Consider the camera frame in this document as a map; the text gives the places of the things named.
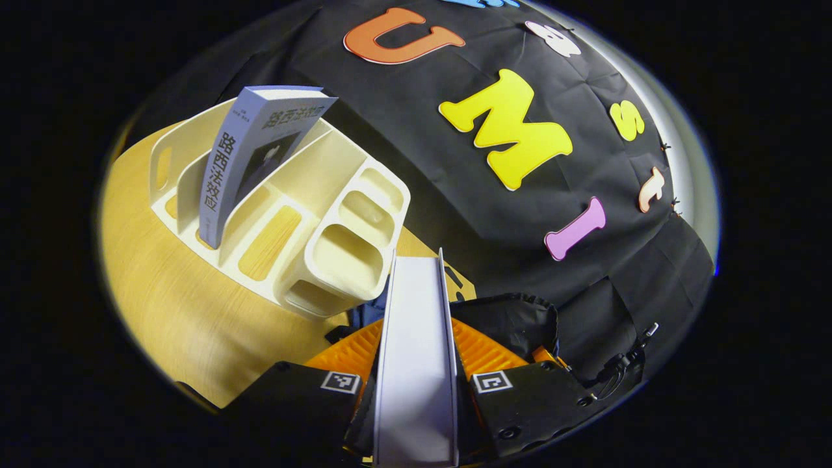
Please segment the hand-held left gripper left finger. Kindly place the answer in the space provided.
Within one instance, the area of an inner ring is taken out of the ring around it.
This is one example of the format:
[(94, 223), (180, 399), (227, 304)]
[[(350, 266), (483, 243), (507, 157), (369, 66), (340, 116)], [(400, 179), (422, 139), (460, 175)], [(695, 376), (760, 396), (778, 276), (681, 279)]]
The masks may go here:
[(227, 424), (279, 467), (369, 467), (378, 320), (300, 365), (276, 362), (227, 406)]

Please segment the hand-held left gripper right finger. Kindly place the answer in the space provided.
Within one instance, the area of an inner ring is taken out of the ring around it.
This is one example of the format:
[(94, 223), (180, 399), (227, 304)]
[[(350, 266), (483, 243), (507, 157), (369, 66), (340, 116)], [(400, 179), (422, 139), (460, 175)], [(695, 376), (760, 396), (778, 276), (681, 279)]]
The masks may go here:
[(588, 420), (595, 396), (559, 359), (528, 363), (452, 319), (460, 375), (461, 460), (496, 460), (544, 445)]

